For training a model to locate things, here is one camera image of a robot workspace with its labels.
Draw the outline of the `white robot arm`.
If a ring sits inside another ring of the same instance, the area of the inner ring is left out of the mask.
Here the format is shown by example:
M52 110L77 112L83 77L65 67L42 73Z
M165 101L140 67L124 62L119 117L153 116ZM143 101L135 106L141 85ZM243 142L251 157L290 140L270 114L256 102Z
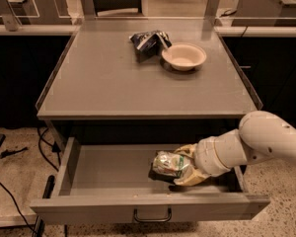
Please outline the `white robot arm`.
M270 159L296 166L296 128L277 115L254 111L242 117L238 128L182 146L175 152L193 161L175 179L177 186L185 187L219 177L237 166Z

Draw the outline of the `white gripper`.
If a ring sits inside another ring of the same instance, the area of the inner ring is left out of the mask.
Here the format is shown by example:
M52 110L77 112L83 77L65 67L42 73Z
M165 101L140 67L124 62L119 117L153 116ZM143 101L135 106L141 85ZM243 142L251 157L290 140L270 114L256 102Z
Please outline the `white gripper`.
M187 167L178 179L174 179L177 186L194 186L205 181L208 175L218 177L230 171L217 155L214 136L201 139L196 145L183 145L174 153L183 156L190 163L194 162L197 168Z

